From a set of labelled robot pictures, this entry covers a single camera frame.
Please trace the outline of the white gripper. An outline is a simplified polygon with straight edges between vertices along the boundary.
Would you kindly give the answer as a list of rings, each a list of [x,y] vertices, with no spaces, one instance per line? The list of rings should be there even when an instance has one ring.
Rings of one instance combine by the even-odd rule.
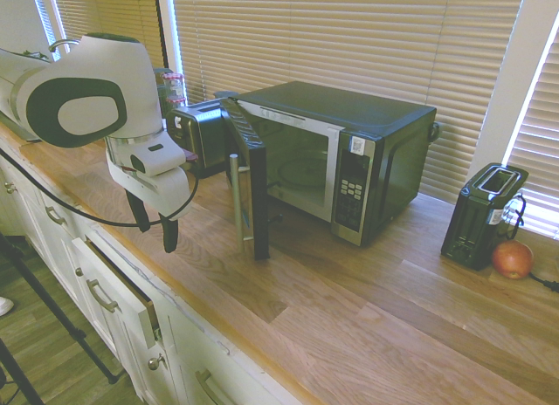
[[[107,154],[107,164],[112,178],[126,190],[128,204],[141,232],[149,230],[148,213],[145,204],[157,211],[163,231],[163,247],[167,253],[173,252],[178,242],[177,219],[186,213],[186,203],[190,196],[189,181],[181,167],[158,175],[149,176],[128,167],[113,163]]]

